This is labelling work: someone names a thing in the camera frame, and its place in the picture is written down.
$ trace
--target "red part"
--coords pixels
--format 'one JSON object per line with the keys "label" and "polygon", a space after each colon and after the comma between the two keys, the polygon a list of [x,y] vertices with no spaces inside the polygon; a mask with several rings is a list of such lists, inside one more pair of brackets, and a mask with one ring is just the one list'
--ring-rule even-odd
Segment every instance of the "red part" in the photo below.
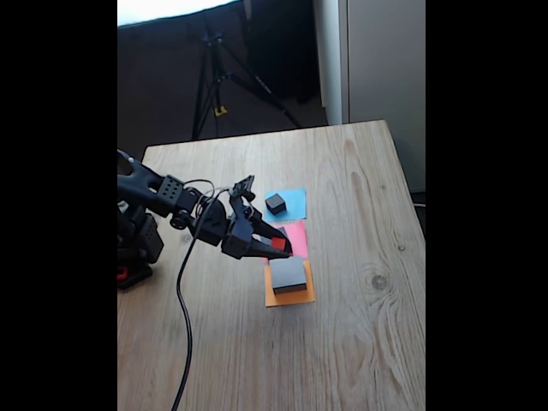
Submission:
{"label": "red part", "polygon": [[272,238],[271,245],[280,251],[285,249],[285,238]]}
{"label": "red part", "polygon": [[128,277],[129,277],[128,268],[127,267],[118,267],[118,273],[116,275],[116,280],[117,281],[123,281],[123,280],[127,280]]}

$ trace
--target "wooden table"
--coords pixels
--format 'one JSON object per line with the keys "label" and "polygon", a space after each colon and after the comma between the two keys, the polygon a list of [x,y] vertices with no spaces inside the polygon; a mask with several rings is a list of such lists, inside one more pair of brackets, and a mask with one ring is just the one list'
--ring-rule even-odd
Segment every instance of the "wooden table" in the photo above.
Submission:
{"label": "wooden table", "polygon": [[[426,408],[425,239],[384,121],[153,146],[144,164],[218,186],[253,174],[260,210],[266,191],[307,189],[313,303],[265,308],[261,259],[196,243],[180,410]],[[118,295],[118,409],[170,409],[184,368],[191,237],[158,230],[154,275]]]}

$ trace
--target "wire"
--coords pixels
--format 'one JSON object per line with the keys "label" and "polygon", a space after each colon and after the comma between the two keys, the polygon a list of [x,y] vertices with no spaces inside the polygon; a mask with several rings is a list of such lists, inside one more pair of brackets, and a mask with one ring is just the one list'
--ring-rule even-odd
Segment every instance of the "wire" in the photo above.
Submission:
{"label": "wire", "polygon": [[189,184],[190,182],[209,182],[209,183],[211,184],[211,186],[213,187],[213,190],[215,190],[215,186],[213,185],[213,183],[210,182],[209,180],[204,180],[203,178],[196,178],[196,179],[194,179],[194,180],[188,180],[187,182],[184,182],[184,183],[182,184],[182,187],[185,188],[185,186],[186,186],[187,184]]}
{"label": "wire", "polygon": [[[221,193],[224,193],[225,191],[229,191],[228,189],[221,190],[217,193],[217,196],[215,197],[215,200],[218,199],[219,195]],[[182,373],[182,379],[181,384],[179,385],[179,390],[177,390],[177,394],[175,397],[175,400],[173,402],[173,407],[171,407],[171,411],[176,411],[179,408],[179,402],[181,401],[182,392],[185,389],[185,385],[187,384],[187,378],[188,378],[188,372],[190,371],[190,360],[192,360],[192,328],[190,326],[190,318],[188,317],[188,310],[187,306],[185,304],[185,301],[182,299],[181,294],[181,278],[182,278],[182,272],[185,269],[185,266],[187,265],[188,257],[190,257],[190,253],[192,252],[192,249],[194,248],[194,243],[196,242],[196,239],[198,238],[198,234],[200,233],[200,230],[202,229],[202,223],[206,220],[207,214],[209,213],[209,210],[211,209],[211,206],[215,204],[215,200],[213,200],[204,211],[203,218],[200,217],[198,220],[198,226],[196,227],[196,231],[194,232],[194,238],[190,242],[190,246],[188,247],[187,255],[185,255],[185,259],[182,261],[181,269],[179,270],[179,274],[177,275],[177,298],[179,299],[179,302],[181,303],[182,308],[182,315],[185,318],[185,324],[187,325],[187,360],[185,362],[185,370]]]}
{"label": "wire", "polygon": [[202,201],[202,199],[206,196],[206,194],[211,193],[211,195],[209,196],[209,198],[210,198],[210,200],[211,200],[211,199],[213,198],[213,196],[215,195],[215,190],[225,190],[225,191],[226,191],[227,188],[231,188],[231,186],[218,187],[218,188],[214,188],[213,190],[208,190],[208,191],[206,191],[205,193],[203,193],[203,194],[198,198],[198,201],[196,202],[196,213],[195,213],[196,217],[199,217],[199,216],[201,215],[201,213],[202,213],[203,207],[202,207],[201,201]]}

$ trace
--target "orange paper square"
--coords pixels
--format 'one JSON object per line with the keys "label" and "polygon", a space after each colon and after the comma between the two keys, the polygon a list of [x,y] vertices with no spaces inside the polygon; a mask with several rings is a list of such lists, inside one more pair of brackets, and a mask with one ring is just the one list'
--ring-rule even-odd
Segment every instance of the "orange paper square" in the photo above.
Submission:
{"label": "orange paper square", "polygon": [[302,263],[305,266],[307,274],[307,289],[300,291],[291,291],[289,293],[274,294],[272,289],[272,274],[271,267],[265,265],[265,305],[267,307],[285,306],[288,304],[300,304],[302,302],[314,302],[314,283],[312,281],[312,270],[310,261],[306,260]]}

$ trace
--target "black cube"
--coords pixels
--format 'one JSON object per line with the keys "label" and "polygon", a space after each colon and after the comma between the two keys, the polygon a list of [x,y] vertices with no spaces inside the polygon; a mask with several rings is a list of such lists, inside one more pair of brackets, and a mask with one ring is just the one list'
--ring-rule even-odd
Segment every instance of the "black cube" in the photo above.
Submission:
{"label": "black cube", "polygon": [[274,194],[265,201],[266,208],[276,215],[285,210],[285,200],[280,194]]}

